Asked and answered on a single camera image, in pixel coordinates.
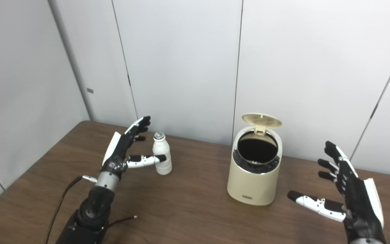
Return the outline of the white and black left hand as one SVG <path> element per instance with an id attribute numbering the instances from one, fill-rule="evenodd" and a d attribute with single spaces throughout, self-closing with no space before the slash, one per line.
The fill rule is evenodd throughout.
<path id="1" fill-rule="evenodd" d="M 143 168 L 150 165 L 158 165 L 170 162 L 170 154 L 158 155 L 132 155 L 127 156 L 127 151 L 136 141 L 145 141 L 145 136 L 139 134 L 148 131 L 151 124 L 150 116 L 139 118 L 123 133 L 115 132 L 107 148 L 102 163 L 101 172 L 112 173 L 121 178 L 128 168 Z"/>

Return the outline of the white and black right hand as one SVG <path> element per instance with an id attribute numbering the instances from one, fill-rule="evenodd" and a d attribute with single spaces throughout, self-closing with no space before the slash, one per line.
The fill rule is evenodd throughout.
<path id="1" fill-rule="evenodd" d="M 333 162 L 319 159 L 328 171 L 318 176 L 334 183 L 344 202 L 304 195 L 295 190 L 288 199 L 319 215 L 342 222 L 349 244 L 385 244 L 384 214 L 374 179 L 360 179 L 347 155 L 334 143 L 327 141 L 325 154 Z"/>

